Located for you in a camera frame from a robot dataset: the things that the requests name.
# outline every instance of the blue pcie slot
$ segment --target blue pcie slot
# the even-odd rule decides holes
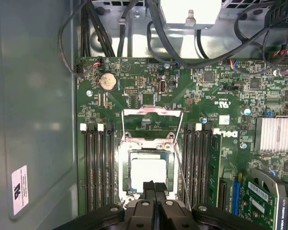
[[[239,215],[239,199],[240,199],[240,189],[241,184],[238,181],[233,183],[233,192],[232,192],[232,211],[233,215]]]

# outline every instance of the ram slot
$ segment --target ram slot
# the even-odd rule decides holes
[[[108,150],[108,194],[109,202],[114,203],[114,130],[112,125],[107,125],[107,150]]]
[[[207,202],[207,185],[208,185],[208,164],[209,164],[209,152],[211,147],[212,132],[206,130],[204,132],[203,148],[202,148],[202,171],[201,171],[201,190],[202,194],[201,203]]]
[[[93,188],[93,201],[94,201],[94,210],[97,210],[100,207],[100,202],[99,202],[99,188],[100,188],[100,183],[98,178],[99,176],[99,157],[98,157],[98,152],[99,152],[99,146],[100,142],[98,140],[98,132],[94,130],[92,133],[92,143],[93,143],[93,148],[92,148],[92,165],[93,165],[93,170],[92,170],[92,180],[94,183]]]
[[[84,132],[84,184],[85,184],[85,199],[87,201],[86,211],[92,210],[92,192],[91,192],[91,139],[90,132]]]
[[[195,132],[195,138],[194,138],[194,147],[193,147],[193,154],[194,154],[194,168],[195,172],[193,175],[194,180],[194,189],[193,189],[193,197],[194,202],[193,205],[197,205],[201,201],[201,194],[200,194],[200,185],[201,185],[201,168],[202,168],[202,148],[203,148],[203,132],[202,131],[196,131]]]
[[[105,206],[107,204],[107,147],[106,147],[106,132],[102,131],[99,132],[101,141],[101,147],[100,150],[100,158],[101,158],[101,164],[100,164],[100,170],[101,170],[101,204],[102,206]]]
[[[184,131],[184,152],[182,155],[182,167],[183,167],[183,175],[186,180],[186,185],[190,194],[190,186],[189,182],[190,178],[190,159],[192,155],[192,137],[193,131],[192,127],[188,126]],[[182,200],[186,203],[186,191],[185,188],[182,188]]]

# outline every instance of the heatsink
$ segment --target heatsink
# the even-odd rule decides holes
[[[255,150],[288,152],[288,118],[258,118]]]

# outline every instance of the sticker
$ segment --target sticker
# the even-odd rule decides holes
[[[267,193],[265,193],[263,190],[258,188],[257,186],[253,185],[251,182],[249,182],[249,189],[251,189],[253,192],[255,192],[258,196],[260,196],[262,199],[264,199],[266,202],[269,200],[269,196]]]
[[[229,115],[220,115],[219,125],[229,125],[230,116]]]
[[[16,215],[29,203],[27,166],[12,173],[13,210]]]
[[[258,204],[254,199],[252,199],[252,204],[262,213],[264,213],[264,207],[262,207],[260,204]]]

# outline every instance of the pcie slot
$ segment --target pcie slot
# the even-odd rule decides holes
[[[227,182],[220,180],[218,203],[217,203],[218,208],[222,210],[226,209],[226,197],[227,197]]]
[[[233,192],[232,192],[232,211],[233,215],[239,215],[239,199],[240,199],[240,189],[241,184],[235,180],[233,183]]]

